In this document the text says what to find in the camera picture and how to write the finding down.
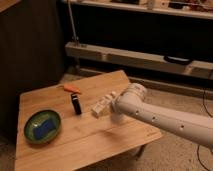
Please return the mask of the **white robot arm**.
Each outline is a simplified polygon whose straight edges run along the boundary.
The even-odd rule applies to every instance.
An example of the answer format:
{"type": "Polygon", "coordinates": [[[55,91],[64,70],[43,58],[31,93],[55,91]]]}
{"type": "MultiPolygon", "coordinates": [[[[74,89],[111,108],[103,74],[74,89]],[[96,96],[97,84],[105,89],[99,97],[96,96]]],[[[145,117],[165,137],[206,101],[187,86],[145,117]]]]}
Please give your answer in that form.
{"type": "Polygon", "coordinates": [[[148,104],[147,89],[131,83],[113,102],[116,114],[124,114],[199,145],[213,149],[213,119],[189,112],[148,104]]]}

